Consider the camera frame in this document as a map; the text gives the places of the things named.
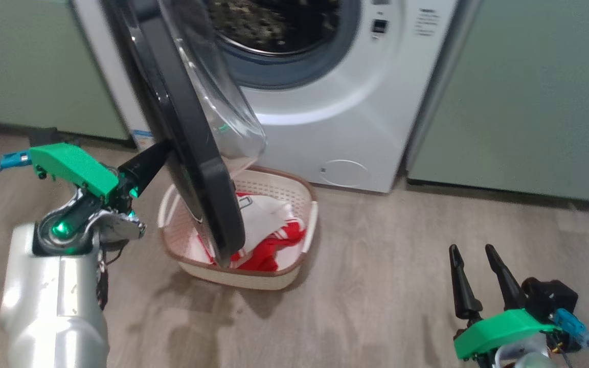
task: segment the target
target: open washing machine door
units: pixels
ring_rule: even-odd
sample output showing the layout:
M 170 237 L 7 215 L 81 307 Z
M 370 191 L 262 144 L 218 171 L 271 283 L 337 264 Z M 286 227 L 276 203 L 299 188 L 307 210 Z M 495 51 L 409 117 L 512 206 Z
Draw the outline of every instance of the open washing machine door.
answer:
M 109 84 L 114 76 L 93 39 L 114 42 L 125 71 L 119 78 L 128 79 L 135 97 L 130 102 L 141 108 L 156 142 L 172 142 L 171 176 L 209 254 L 228 265 L 245 242 L 231 178 L 257 160 L 266 140 L 226 69 L 206 8 L 197 0 L 74 4 Z M 106 23 L 101 34 L 92 26 L 97 16 Z M 119 93 L 115 98 L 120 106 Z

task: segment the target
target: floor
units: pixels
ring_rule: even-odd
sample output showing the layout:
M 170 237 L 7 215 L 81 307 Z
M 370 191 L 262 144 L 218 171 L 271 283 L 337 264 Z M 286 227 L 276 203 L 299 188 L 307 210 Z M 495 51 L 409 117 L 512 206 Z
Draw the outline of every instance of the floor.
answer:
M 0 154 L 26 139 L 0 133 Z M 133 155 L 89 147 L 119 165 Z M 285 291 L 195 280 L 163 253 L 155 225 L 170 184 L 161 172 L 136 202 L 149 223 L 110 267 L 105 310 L 110 367 L 458 367 L 448 247 L 458 244 L 484 316 L 502 311 L 484 253 L 494 244 L 517 279 L 558 278 L 580 293 L 589 325 L 589 212 L 407 191 L 389 196 L 318 188 L 320 221 L 304 271 Z M 0 301 L 12 229 L 68 198 L 29 168 L 0 174 Z M 0 330 L 0 366 L 6 362 Z M 589 366 L 589 352 L 572 357 Z

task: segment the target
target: green cabinet door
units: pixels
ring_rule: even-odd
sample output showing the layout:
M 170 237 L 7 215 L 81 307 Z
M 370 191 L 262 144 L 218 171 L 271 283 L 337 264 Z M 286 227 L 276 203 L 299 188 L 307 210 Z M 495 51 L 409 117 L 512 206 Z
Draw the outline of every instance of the green cabinet door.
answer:
M 589 200 L 589 2 L 484 0 L 409 178 Z
M 0 0 L 0 123 L 128 138 L 67 2 Z

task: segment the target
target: white washing machine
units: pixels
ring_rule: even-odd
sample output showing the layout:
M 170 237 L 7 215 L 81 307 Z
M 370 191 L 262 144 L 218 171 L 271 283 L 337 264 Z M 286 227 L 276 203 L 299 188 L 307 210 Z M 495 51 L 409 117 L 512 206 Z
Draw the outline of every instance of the white washing machine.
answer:
M 143 145 L 149 129 L 107 10 L 121 1 L 73 4 L 119 112 Z M 390 191 L 457 1 L 206 3 L 212 21 L 202 23 L 217 30 L 234 82 L 267 134 L 259 165 Z

